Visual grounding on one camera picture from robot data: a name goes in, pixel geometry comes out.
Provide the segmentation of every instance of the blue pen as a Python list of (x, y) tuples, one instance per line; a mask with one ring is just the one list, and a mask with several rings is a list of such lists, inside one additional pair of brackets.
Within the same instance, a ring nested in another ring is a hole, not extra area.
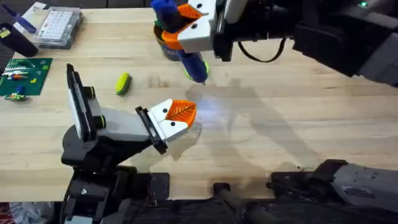
[(12, 9), (10, 9), (8, 6), (5, 4), (1, 4), (1, 6), (10, 14), (19, 25), (21, 25), (27, 32), (34, 34), (36, 32), (36, 28), (30, 24), (25, 18), (23, 18), (20, 14), (14, 12)]

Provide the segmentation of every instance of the black cable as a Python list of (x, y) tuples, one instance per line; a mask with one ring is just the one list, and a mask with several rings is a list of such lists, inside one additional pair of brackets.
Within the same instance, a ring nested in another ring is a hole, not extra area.
[[(208, 199), (204, 199), (204, 200), (194, 200), (194, 202), (187, 202), (187, 203), (181, 203), (181, 206), (187, 206), (187, 205), (194, 205), (194, 204), (200, 204), (200, 203), (206, 203), (206, 202), (210, 202), (214, 199), (214, 197), (208, 198)], [(144, 206), (144, 204), (138, 205), (138, 204), (134, 204), (132, 203), (133, 206), (136, 207), (141, 207), (141, 208), (170, 208), (170, 206)]]
[(271, 58), (270, 60), (260, 60), (260, 59), (256, 58), (255, 56), (249, 54), (249, 52), (247, 52), (247, 50), (243, 47), (242, 42), (238, 42), (238, 46), (239, 46), (239, 48), (241, 49), (242, 53), (243, 53), (246, 57), (250, 58), (251, 60), (255, 60), (255, 61), (257, 61), (257, 62), (269, 63), (269, 62), (273, 62), (273, 61), (275, 61), (275, 60), (277, 60), (277, 59), (279, 58), (279, 56), (280, 56), (280, 55), (282, 54), (282, 52), (284, 51), (285, 42), (286, 42), (286, 38), (283, 38), (283, 39), (280, 41), (278, 52), (277, 52), (277, 53), (275, 54), (275, 56), (274, 56), (273, 58)]
[(136, 217), (138, 216), (139, 209), (142, 208), (141, 206), (136, 206), (136, 207), (137, 207), (137, 210), (136, 210), (136, 212), (134, 213), (134, 216), (131, 218), (130, 224), (133, 224), (133, 223), (134, 223), (134, 220), (135, 220)]
[(65, 195), (63, 196), (63, 200), (62, 200), (62, 204), (61, 204), (61, 209), (60, 209), (60, 218), (59, 218), (59, 224), (63, 224), (63, 212), (64, 212), (64, 210), (65, 210), (65, 206), (66, 206), (66, 204), (67, 204), (67, 200), (68, 200), (68, 197), (69, 197), (69, 188), (70, 188), (70, 185), (71, 185), (71, 183), (72, 183), (72, 180), (73, 180), (73, 177), (70, 179), (70, 181), (69, 181), (69, 184), (68, 184), (68, 187), (67, 187), (67, 191), (65, 192)]

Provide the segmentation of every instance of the led light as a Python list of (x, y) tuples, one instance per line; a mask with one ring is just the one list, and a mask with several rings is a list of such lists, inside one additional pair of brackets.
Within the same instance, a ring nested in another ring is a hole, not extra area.
[(366, 6), (368, 6), (368, 3), (366, 1), (361, 1), (359, 6), (366, 7)]

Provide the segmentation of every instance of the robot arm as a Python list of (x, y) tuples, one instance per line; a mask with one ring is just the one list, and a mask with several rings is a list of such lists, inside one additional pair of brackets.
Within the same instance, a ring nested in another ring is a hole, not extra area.
[(213, 50), (229, 62), (233, 42), (290, 38), (294, 50), (344, 75), (398, 86), (395, 0), (189, 0), (187, 5), (198, 16), (185, 21), (175, 41), (188, 53)]

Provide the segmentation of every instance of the orange plastic part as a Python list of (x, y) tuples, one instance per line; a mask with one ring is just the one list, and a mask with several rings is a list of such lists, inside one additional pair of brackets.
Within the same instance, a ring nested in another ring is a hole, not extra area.
[[(190, 18), (190, 19), (199, 19), (201, 18), (202, 14), (197, 11), (195, 8), (192, 8), (189, 4), (182, 4), (178, 7), (178, 11), (180, 12), (181, 16)], [(178, 32), (171, 34), (167, 31), (163, 31), (162, 39), (166, 42), (166, 45), (173, 50), (183, 50), (180, 42), (178, 41), (178, 35), (183, 30), (185, 30), (190, 24), (187, 24), (184, 28), (180, 29)]]
[(178, 11), (181, 16), (190, 18), (190, 19), (199, 19), (202, 14), (197, 11), (195, 8), (192, 8), (189, 4), (182, 4), (178, 7)]
[(171, 121), (183, 121), (188, 124), (189, 128), (191, 128), (196, 115), (197, 105), (194, 102), (187, 100), (173, 100), (166, 119)]

